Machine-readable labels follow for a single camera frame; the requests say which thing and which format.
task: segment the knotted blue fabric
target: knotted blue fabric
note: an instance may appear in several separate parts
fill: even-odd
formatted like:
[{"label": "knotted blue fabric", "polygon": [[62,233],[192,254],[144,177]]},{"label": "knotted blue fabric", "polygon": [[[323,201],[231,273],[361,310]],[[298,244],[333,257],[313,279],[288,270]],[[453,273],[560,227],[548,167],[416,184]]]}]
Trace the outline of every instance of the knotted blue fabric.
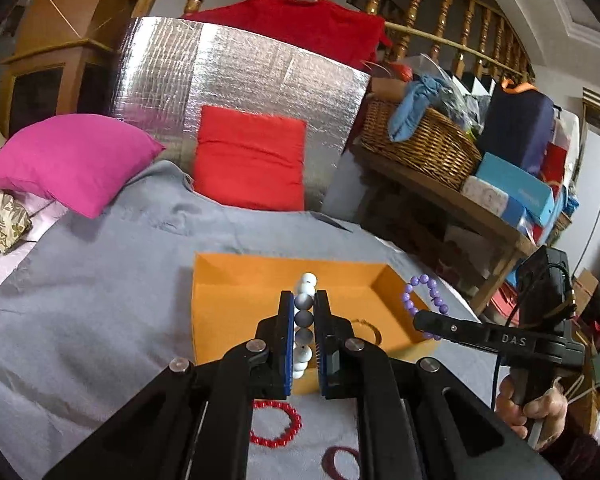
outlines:
[{"label": "knotted blue fabric", "polygon": [[387,124],[392,142],[402,142],[413,135],[427,107],[438,97],[443,86],[440,79],[429,75],[423,75],[419,81],[411,81],[407,85],[404,99]]}]

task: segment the silver foil sheet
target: silver foil sheet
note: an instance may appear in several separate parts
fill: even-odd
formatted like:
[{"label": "silver foil sheet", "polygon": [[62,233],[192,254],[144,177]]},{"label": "silver foil sheet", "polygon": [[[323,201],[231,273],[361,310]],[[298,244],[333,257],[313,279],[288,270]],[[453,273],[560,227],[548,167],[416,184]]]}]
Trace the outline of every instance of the silver foil sheet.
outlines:
[{"label": "silver foil sheet", "polygon": [[318,209],[367,83],[359,70],[252,32],[139,18],[123,45],[111,114],[160,140],[163,157],[184,171],[202,105],[305,120],[305,204]]}]

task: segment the open orange box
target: open orange box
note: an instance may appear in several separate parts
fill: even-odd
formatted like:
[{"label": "open orange box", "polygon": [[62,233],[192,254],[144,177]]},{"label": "open orange box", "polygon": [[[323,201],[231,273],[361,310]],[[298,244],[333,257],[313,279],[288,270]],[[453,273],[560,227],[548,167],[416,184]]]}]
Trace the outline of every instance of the open orange box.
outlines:
[{"label": "open orange box", "polygon": [[[197,364],[208,363],[254,337],[258,322],[275,316],[282,290],[294,290],[304,272],[318,278],[331,312],[349,319],[356,336],[389,356],[415,362],[430,355],[437,341],[414,329],[402,306],[405,282],[387,264],[267,258],[244,254],[197,254],[191,322]],[[428,309],[416,295],[415,306]],[[315,357],[293,393],[317,391]]]}]

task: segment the small wicker basket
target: small wicker basket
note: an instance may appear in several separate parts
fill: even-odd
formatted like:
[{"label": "small wicker basket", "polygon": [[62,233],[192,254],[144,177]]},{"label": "small wicker basket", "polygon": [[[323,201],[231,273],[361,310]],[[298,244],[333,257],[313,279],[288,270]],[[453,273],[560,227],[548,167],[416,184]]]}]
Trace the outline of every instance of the small wicker basket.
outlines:
[{"label": "small wicker basket", "polygon": [[371,98],[362,145],[379,155],[459,189],[482,160],[478,148],[448,117],[427,108],[416,131],[404,142],[391,142],[387,123],[398,103]]}]

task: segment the gray bed sheet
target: gray bed sheet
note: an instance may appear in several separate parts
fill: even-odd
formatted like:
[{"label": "gray bed sheet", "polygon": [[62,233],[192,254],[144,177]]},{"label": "gray bed sheet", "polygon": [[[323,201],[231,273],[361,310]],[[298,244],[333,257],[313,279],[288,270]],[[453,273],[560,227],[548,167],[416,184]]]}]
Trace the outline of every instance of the gray bed sheet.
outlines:
[{"label": "gray bed sheet", "polygon": [[[196,252],[385,262],[404,278],[423,271],[359,226],[343,225],[308,212],[219,205],[167,161],[129,181],[99,218],[69,212],[0,286],[0,449],[25,480],[39,479],[171,358],[192,359]],[[474,319],[448,290],[441,294],[452,316]],[[445,341],[433,355],[489,399],[492,356]],[[248,478],[327,478],[326,448],[357,447],[352,402],[291,402],[302,431],[283,449],[251,446]],[[280,432],[276,411],[256,411],[258,434]],[[355,475],[350,462],[341,468]]]}]

